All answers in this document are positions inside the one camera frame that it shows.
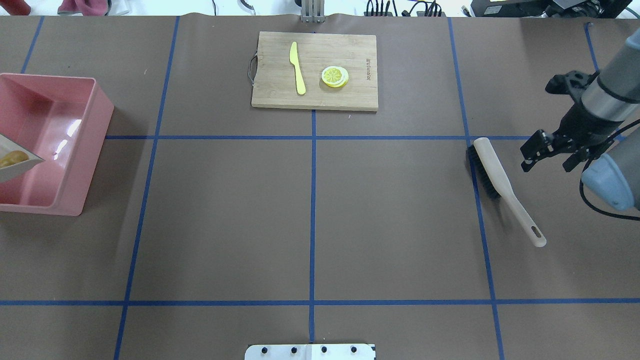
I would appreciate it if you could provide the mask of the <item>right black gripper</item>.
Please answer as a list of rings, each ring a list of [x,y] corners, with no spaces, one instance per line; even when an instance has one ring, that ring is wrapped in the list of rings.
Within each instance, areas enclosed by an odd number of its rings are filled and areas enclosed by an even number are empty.
[[[592,159],[592,153],[626,120],[626,97],[605,85],[603,74],[569,71],[556,74],[547,82],[546,92],[568,95],[573,105],[551,135],[537,130],[519,148],[524,173],[540,160],[560,154],[570,154],[563,162],[563,169],[570,173]]]

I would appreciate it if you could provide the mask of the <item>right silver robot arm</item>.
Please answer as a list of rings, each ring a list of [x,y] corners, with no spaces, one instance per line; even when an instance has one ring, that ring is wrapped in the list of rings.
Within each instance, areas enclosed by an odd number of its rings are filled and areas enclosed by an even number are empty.
[[[554,75],[545,91],[567,95],[573,105],[558,129],[538,129],[519,149],[521,168],[530,171],[537,162],[568,154],[567,173],[590,161],[581,180],[611,208],[639,207],[639,134],[614,145],[615,131],[639,109],[639,32],[631,34],[604,68],[592,74],[569,71]]]

